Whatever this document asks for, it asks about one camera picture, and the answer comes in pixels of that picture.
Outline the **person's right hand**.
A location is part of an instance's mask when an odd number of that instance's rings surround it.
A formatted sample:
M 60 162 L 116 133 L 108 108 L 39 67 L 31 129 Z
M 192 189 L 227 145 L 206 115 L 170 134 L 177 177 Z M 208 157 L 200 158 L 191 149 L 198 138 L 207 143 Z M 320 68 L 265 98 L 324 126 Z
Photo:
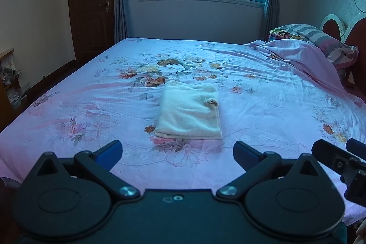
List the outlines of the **person's right hand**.
M 356 231 L 354 244 L 366 244 L 366 219 L 363 220 Z

